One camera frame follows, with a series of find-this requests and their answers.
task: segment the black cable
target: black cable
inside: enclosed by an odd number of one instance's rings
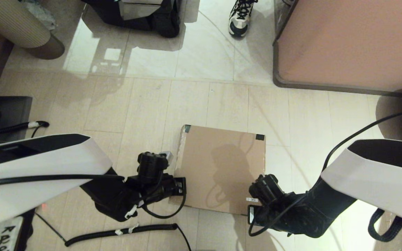
[[[158,180],[158,184],[151,190],[151,192],[149,192],[147,195],[145,195],[144,197],[140,197],[139,199],[133,201],[133,204],[137,204],[139,203],[141,200],[143,200],[145,202],[146,199],[148,199],[150,196],[152,196],[157,190],[158,188],[161,186],[162,183],[162,177],[164,176],[163,173],[161,173],[161,176],[159,176],[159,180]]]
[[[123,176],[119,175],[92,175],[92,174],[58,174],[58,175],[36,175],[23,176],[14,178],[0,178],[0,185],[32,182],[32,181],[59,181],[59,180],[88,180],[94,178],[114,178],[124,180]]]
[[[40,129],[41,125],[37,128],[35,128],[35,130],[32,133],[32,136],[30,138],[33,138],[35,136],[35,133],[37,133],[38,129]]]
[[[40,219],[56,234],[60,237],[61,240],[63,240],[65,246],[70,246],[74,243],[78,243],[81,241],[85,240],[91,240],[91,239],[96,239],[96,238],[102,238],[102,237],[109,237],[109,236],[119,236],[118,231],[121,231],[121,235],[127,235],[127,234],[135,234],[135,233],[141,233],[141,232],[146,232],[146,231],[156,231],[156,230],[176,230],[178,229],[182,237],[184,237],[185,243],[187,244],[187,248],[189,251],[192,251],[192,248],[190,247],[190,244],[188,243],[187,237],[185,237],[184,232],[182,229],[178,226],[178,224],[156,224],[156,225],[147,225],[147,226],[139,226],[139,227],[134,227],[133,230],[129,230],[130,228],[123,228],[119,230],[108,230],[108,231],[102,231],[102,232],[95,232],[95,233],[90,233],[86,235],[79,235],[77,237],[71,238],[69,240],[66,240],[57,230],[54,229],[49,222],[47,222],[41,215],[38,213],[35,213]]]
[[[185,243],[187,244],[187,247],[188,247],[188,251],[192,251],[192,249],[190,248],[190,244],[188,244],[188,240],[187,240],[187,238],[186,238],[185,235],[184,235],[184,232],[183,232],[182,229],[178,226],[178,224],[176,224],[176,226],[178,227],[179,231],[181,232],[182,237],[184,237]]]
[[[286,0],[282,0],[282,2],[283,2],[284,4],[286,4],[287,6],[291,7],[291,5],[286,2]]]
[[[383,214],[384,210],[379,208],[375,211],[375,213],[373,213],[372,217],[370,218],[370,223],[368,224],[368,233],[373,239],[377,241],[389,242],[393,240],[401,231],[402,218],[400,216],[395,216],[395,219],[389,229],[384,232],[383,235],[380,235],[378,232],[376,232],[375,223],[376,221],[378,221],[379,218],[381,218]]]
[[[182,195],[181,205],[179,206],[178,210],[176,210],[176,212],[174,212],[174,213],[172,213],[170,215],[162,216],[162,215],[158,215],[156,213],[153,213],[152,211],[148,210],[147,205],[142,206],[142,209],[144,209],[145,212],[147,212],[148,214],[150,214],[151,216],[153,216],[155,218],[168,219],[168,218],[171,218],[171,217],[175,216],[177,213],[179,213],[179,211],[181,211],[181,209],[184,207],[186,197],[187,197],[187,193],[184,191],[184,194]]]
[[[54,232],[56,233],[56,235],[58,235],[60,237],[60,239],[62,239],[64,242],[66,242],[66,239],[57,231],[55,230],[55,228],[53,226],[51,226],[51,224],[49,224],[49,222],[47,222],[41,215],[39,215],[38,213],[35,212],[35,214],[40,217],[40,219]]]
[[[41,126],[43,126],[43,127],[49,126],[49,123],[46,121],[36,121],[36,122],[40,124],[40,127]],[[11,127],[0,128],[0,134],[5,134],[5,133],[18,131],[18,130],[22,130],[22,129],[27,129],[29,127],[29,124],[30,124],[30,122],[24,122],[21,124],[13,125]]]
[[[301,200],[303,200],[303,198],[305,198],[305,196],[308,194],[305,193],[304,195],[300,196],[297,200],[295,200],[293,203],[291,203],[287,208],[285,208],[285,210],[283,210],[277,217],[275,217],[269,224],[267,224],[265,227],[263,227],[262,229],[258,230],[257,232],[252,233],[252,228],[254,227],[255,224],[255,220],[257,219],[257,216],[254,216],[254,219],[252,220],[252,223],[249,227],[248,230],[248,234],[250,237],[254,237],[257,235],[260,235],[261,233],[265,232],[266,230],[268,230],[268,228],[270,228],[272,225],[276,224],[277,221],[279,221],[280,218],[282,218],[282,216],[288,212],[288,210],[290,210],[293,206],[295,206],[295,204],[299,203]]]
[[[369,124],[368,126],[362,128],[361,130],[357,131],[356,133],[353,133],[352,135],[348,136],[346,139],[344,139],[343,141],[341,141],[341,142],[340,142],[339,144],[337,144],[337,145],[335,146],[335,148],[333,148],[333,149],[330,151],[330,153],[327,155],[327,158],[325,159],[325,162],[324,162],[323,167],[322,167],[322,171],[324,171],[325,168],[327,168],[327,166],[328,166],[328,161],[330,161],[331,156],[333,155],[333,153],[334,153],[340,146],[342,146],[343,144],[345,144],[346,142],[348,142],[348,141],[351,140],[352,138],[356,137],[357,135],[363,133],[364,131],[370,129],[371,127],[374,127],[374,126],[376,126],[377,124],[380,124],[380,123],[382,123],[382,122],[384,122],[384,121],[386,121],[386,120],[389,120],[389,119],[392,119],[392,118],[398,117],[398,116],[402,116],[402,112],[396,113],[396,114],[393,114],[393,115],[390,115],[390,116],[386,116],[386,117],[384,117],[384,118],[382,118],[382,119],[378,119],[377,121],[375,121],[375,122]]]

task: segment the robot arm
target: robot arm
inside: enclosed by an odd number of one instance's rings
[[[185,196],[185,178],[163,171],[171,153],[139,155],[138,175],[124,178],[90,137],[51,135],[0,144],[0,222],[74,187],[94,200],[97,210],[117,221],[169,196]]]
[[[261,175],[249,188],[263,204],[249,206],[254,225],[318,238],[356,199],[402,217],[402,141],[354,142],[305,194],[284,193],[277,183]]]

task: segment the cable sleeve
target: cable sleeve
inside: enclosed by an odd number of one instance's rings
[[[135,227],[132,231],[132,233],[140,233],[140,232],[146,232],[146,231],[155,231],[155,230],[176,230],[178,229],[177,224],[157,224],[157,225],[148,225],[148,226],[140,226],[140,227]],[[124,235],[129,234],[128,232],[129,228],[123,228],[120,231]],[[70,246],[74,243],[78,243],[81,241],[85,240],[91,240],[91,239],[96,239],[96,238],[102,238],[102,237],[109,237],[109,236],[118,236],[116,234],[116,230],[108,230],[108,231],[103,231],[103,232],[96,232],[96,233],[91,233],[91,234],[86,234],[86,235],[80,235],[77,237],[74,237],[64,243],[65,246]]]
[[[48,127],[49,126],[49,123],[46,121],[35,121],[35,122],[38,123],[38,127]],[[29,124],[32,125],[32,122],[24,122],[21,124],[13,125],[11,127],[0,128],[0,134],[28,129]]]

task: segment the zip tie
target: zip tie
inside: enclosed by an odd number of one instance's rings
[[[134,205],[133,208],[125,214],[125,218],[128,220],[136,212],[136,210],[137,205]]]
[[[29,124],[27,125],[27,128],[31,129],[31,128],[37,128],[40,127],[40,123],[34,121],[34,122],[29,122]]]
[[[134,225],[134,227],[130,227],[130,228],[128,229],[128,234],[132,234],[132,233],[133,233],[133,230],[134,230],[136,227],[139,227],[139,222],[136,223],[136,225]]]

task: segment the black tape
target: black tape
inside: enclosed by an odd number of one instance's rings
[[[185,132],[185,133],[188,133],[188,132],[190,131],[190,127],[191,127],[191,125],[185,124],[185,125],[184,125],[184,132]]]
[[[265,136],[264,135],[255,135],[255,139],[256,140],[265,140]]]

